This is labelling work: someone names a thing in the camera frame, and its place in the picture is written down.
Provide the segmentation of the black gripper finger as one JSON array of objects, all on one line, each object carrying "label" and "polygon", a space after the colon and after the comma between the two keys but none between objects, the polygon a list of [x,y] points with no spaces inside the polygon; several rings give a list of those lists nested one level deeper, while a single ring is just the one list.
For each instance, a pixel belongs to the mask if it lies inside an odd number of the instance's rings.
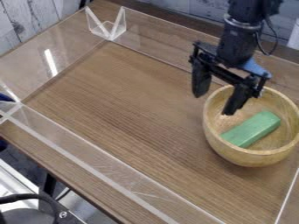
[{"label": "black gripper finger", "polygon": [[207,94],[211,87],[211,70],[210,67],[199,60],[193,63],[191,71],[191,91],[197,98]]},{"label": "black gripper finger", "polygon": [[245,84],[238,84],[234,87],[234,92],[226,102],[222,114],[226,116],[233,116],[237,113],[237,111],[243,108],[250,98],[251,98],[251,88]]}]

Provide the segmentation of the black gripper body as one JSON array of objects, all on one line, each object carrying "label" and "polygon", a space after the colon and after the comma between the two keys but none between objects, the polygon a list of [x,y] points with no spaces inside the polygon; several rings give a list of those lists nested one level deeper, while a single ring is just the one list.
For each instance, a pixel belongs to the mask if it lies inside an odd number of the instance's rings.
[{"label": "black gripper body", "polygon": [[245,84],[251,88],[251,97],[259,93],[271,79],[271,73],[255,62],[254,52],[259,42],[261,26],[238,27],[225,24],[219,45],[195,41],[190,57],[193,63],[199,60],[210,67],[211,76],[215,75],[230,85]]}]

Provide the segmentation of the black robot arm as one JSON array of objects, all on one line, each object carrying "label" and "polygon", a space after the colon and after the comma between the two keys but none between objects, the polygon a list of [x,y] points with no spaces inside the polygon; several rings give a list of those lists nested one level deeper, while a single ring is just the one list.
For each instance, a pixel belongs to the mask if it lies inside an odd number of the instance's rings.
[{"label": "black robot arm", "polygon": [[222,114],[233,116],[250,98],[259,98],[273,74],[255,62],[257,48],[270,56],[278,43],[267,52],[261,45],[263,26],[271,29],[270,17],[279,13],[283,0],[229,0],[229,11],[223,16],[225,30],[219,44],[195,41],[190,57],[191,91],[197,98],[207,94],[213,76],[226,81],[234,92]]}]

